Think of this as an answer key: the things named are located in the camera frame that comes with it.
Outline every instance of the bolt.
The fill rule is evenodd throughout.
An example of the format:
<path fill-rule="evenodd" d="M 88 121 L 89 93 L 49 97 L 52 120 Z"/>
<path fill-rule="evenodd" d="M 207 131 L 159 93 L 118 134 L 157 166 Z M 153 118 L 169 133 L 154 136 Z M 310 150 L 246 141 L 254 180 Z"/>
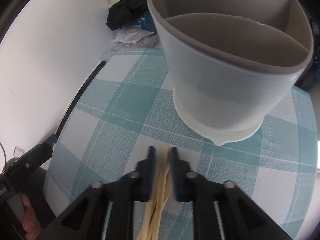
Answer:
<path fill-rule="evenodd" d="M 133 171 L 129 174 L 130 178 L 138 178 L 140 176 L 139 172 Z"/>
<path fill-rule="evenodd" d="M 93 188 L 101 188 L 103 185 L 103 183 L 101 181 L 95 181 L 93 183 L 91 183 L 91 187 Z"/>
<path fill-rule="evenodd" d="M 196 176 L 198 176 L 198 174 L 194 171 L 190 171 L 186 173 L 186 177 L 189 179 L 194 179 Z"/>
<path fill-rule="evenodd" d="M 224 183 L 225 188 L 234 188 L 235 186 L 236 186 L 236 184 L 233 181 L 226 181 Z"/>

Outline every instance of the table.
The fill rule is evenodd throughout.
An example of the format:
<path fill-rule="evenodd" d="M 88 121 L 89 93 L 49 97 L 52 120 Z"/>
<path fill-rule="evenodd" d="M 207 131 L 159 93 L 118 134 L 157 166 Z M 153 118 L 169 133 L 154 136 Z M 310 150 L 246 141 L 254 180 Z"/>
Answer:
<path fill-rule="evenodd" d="M 317 133 L 308 93 L 292 87 L 250 138 L 216 146 L 190 130 L 172 101 L 162 49 L 125 49 L 102 68 L 70 115 L 54 148 L 44 193 L 58 215 L 96 180 L 113 182 L 134 170 L 149 146 L 179 147 L 182 159 L 208 180 L 235 181 L 294 238 L 316 176 Z M 135 203 L 134 236 L 145 203 Z M 159 239 L 192 239 L 190 203 L 173 196 Z"/>

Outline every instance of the teal and white plaid fabric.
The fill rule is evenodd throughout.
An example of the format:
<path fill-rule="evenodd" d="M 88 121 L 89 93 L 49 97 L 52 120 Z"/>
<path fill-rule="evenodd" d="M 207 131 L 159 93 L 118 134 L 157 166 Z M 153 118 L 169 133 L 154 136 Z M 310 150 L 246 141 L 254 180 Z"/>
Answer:
<path fill-rule="evenodd" d="M 162 49 L 118 52 L 84 92 L 57 142 L 45 183 L 57 215 L 96 180 L 118 180 L 149 146 L 179 147 L 207 179 L 235 181 L 294 238 L 307 213 L 316 175 L 317 133 L 310 97 L 293 87 L 250 138 L 216 146 L 190 130 L 172 101 Z M 135 205 L 134 235 L 144 203 Z M 193 239 L 190 203 L 169 198 L 159 239 Z"/>

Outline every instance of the container base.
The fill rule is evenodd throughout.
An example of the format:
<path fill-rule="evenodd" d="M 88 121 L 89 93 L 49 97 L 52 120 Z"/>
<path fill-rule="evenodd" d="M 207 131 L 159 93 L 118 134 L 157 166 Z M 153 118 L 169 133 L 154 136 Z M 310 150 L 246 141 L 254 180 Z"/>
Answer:
<path fill-rule="evenodd" d="M 203 136 L 204 138 L 212 140 L 212 142 L 217 146 L 221 146 L 228 142 L 238 142 L 238 141 L 242 141 L 244 139 L 249 138 L 259 129 L 259 127 L 263 122 L 263 119 L 262 119 L 258 124 L 254 125 L 253 127 L 250 127 L 245 130 L 240 130 L 240 131 L 217 130 L 217 129 L 205 126 L 204 124 L 195 120 L 190 114 L 188 114 L 185 111 L 182 104 L 180 103 L 175 93 L 175 89 L 173 89 L 173 103 L 177 110 L 178 115 L 191 130 Z"/>

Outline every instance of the wire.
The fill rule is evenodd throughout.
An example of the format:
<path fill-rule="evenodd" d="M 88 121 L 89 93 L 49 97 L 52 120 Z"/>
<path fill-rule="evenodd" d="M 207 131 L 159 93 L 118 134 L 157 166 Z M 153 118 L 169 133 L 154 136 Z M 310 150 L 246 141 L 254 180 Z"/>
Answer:
<path fill-rule="evenodd" d="M 4 168 L 3 169 L 5 170 L 7 168 L 7 155 L 5 155 L 5 150 L 4 150 L 1 142 L 0 142 L 0 146 L 1 146 L 2 150 L 3 150 L 3 155 L 4 155 Z"/>

